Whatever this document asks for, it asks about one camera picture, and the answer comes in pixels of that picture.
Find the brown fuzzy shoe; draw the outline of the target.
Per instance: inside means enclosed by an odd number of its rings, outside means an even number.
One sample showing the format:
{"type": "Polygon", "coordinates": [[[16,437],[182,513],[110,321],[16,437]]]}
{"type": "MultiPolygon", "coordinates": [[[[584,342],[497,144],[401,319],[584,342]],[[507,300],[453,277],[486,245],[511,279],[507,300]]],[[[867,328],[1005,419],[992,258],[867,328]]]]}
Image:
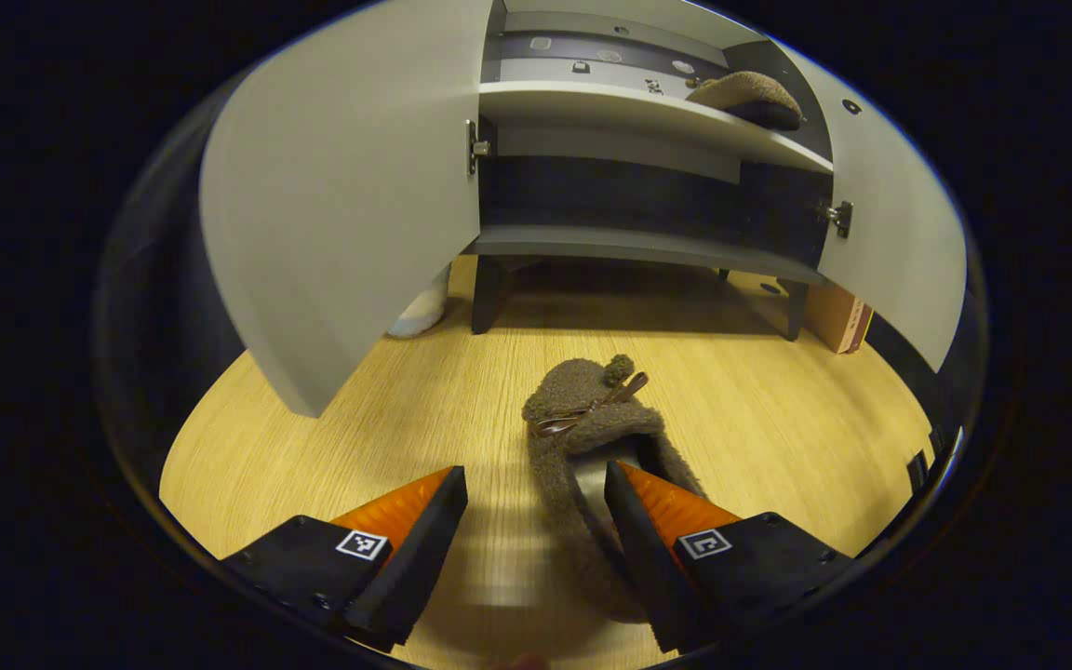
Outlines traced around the brown fuzzy shoe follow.
{"type": "Polygon", "coordinates": [[[608,364],[570,359],[549,369],[520,414],[528,461],[556,561],[584,602],[617,623],[645,623],[605,501],[607,466],[625,463],[698,496],[706,493],[672,445],[660,412],[637,392],[647,384],[629,356],[608,364]]]}
{"type": "Polygon", "coordinates": [[[699,81],[686,101],[773,131],[796,131],[803,120],[796,99],[780,81],[749,71],[699,81]]]}

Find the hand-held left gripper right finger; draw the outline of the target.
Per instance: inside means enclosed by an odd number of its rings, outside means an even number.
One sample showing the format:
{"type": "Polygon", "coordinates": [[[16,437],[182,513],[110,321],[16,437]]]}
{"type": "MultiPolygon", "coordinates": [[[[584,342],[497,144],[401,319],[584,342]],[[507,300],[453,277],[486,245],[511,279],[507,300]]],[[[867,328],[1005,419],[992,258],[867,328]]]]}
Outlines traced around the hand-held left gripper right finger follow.
{"type": "Polygon", "coordinates": [[[765,631],[854,565],[783,515],[740,517],[626,462],[608,463],[605,501],[662,651],[765,631]]]}

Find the white cabinet shelf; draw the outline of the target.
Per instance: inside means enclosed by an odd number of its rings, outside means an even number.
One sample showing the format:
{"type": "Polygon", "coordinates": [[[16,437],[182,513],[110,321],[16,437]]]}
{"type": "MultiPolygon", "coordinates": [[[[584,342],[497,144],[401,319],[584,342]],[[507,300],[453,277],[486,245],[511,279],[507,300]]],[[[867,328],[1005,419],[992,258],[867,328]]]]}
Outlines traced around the white cabinet shelf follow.
{"type": "Polygon", "coordinates": [[[483,81],[479,111],[503,126],[617,133],[637,142],[702,150],[711,157],[830,175],[833,161],[728,111],[693,101],[591,81],[483,81]]]}

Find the white shoe cabinet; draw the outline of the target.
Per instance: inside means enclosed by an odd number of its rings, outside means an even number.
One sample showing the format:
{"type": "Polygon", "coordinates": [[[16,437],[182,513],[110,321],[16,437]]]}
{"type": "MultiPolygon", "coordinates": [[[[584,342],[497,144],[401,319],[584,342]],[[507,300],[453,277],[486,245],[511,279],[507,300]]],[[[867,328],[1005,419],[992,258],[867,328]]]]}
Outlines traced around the white shoe cabinet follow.
{"type": "MultiPolygon", "coordinates": [[[[796,131],[777,131],[829,158],[822,111],[777,43],[701,0],[492,0],[483,81],[591,81],[683,101],[699,81],[766,74],[796,99],[796,131]]],[[[489,331],[503,280],[556,256],[651,260],[777,276],[785,336],[796,339],[829,232],[847,238],[851,203],[831,175],[711,157],[617,133],[468,124],[468,170],[480,179],[471,328],[489,331]]]]}

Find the white round object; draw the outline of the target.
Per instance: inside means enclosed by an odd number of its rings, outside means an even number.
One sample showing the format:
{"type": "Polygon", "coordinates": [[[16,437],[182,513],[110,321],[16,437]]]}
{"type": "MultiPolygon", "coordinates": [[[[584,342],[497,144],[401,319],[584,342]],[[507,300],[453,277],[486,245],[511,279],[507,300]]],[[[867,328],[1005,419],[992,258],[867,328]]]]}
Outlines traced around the white round object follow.
{"type": "Polygon", "coordinates": [[[438,276],[417,294],[408,309],[386,331],[386,336],[396,339],[417,338],[438,323],[446,310],[450,270],[451,264],[447,264],[438,276]]]}

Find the white cabinet door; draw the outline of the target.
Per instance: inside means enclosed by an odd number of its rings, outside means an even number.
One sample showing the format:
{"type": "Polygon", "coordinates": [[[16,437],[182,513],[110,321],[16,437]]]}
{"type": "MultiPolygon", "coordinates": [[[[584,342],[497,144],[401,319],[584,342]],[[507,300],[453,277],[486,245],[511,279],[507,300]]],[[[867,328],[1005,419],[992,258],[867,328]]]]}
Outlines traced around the white cabinet door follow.
{"type": "Polygon", "coordinates": [[[267,57],[200,166],[217,288],[294,414],[316,417],[479,235],[468,124],[492,0],[379,0],[267,57]]]}
{"type": "Polygon", "coordinates": [[[829,232],[817,271],[855,294],[932,369],[956,338],[967,279],[964,221],[914,142],[870,99],[790,44],[777,47],[822,111],[829,158],[777,140],[791,167],[824,169],[831,199],[851,203],[847,238],[829,232]]]}

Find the tan cardboard box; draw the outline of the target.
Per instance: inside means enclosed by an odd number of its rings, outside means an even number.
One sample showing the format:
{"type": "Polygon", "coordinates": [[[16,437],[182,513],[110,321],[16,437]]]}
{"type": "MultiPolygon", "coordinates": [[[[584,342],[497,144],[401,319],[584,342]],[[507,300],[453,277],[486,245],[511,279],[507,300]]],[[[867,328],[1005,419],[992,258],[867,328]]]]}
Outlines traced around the tan cardboard box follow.
{"type": "Polygon", "coordinates": [[[804,327],[834,355],[854,355],[866,340],[875,310],[837,284],[812,285],[804,327]]]}

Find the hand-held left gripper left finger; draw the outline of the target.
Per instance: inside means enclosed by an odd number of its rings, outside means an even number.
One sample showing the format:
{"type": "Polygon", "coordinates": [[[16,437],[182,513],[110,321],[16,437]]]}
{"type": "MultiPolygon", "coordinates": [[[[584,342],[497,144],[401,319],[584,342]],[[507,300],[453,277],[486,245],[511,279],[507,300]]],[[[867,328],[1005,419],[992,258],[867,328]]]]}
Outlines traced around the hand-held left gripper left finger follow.
{"type": "Polygon", "coordinates": [[[467,504],[455,465],[332,520],[295,515],[221,563],[310,626],[390,652],[428,607],[467,504]]]}

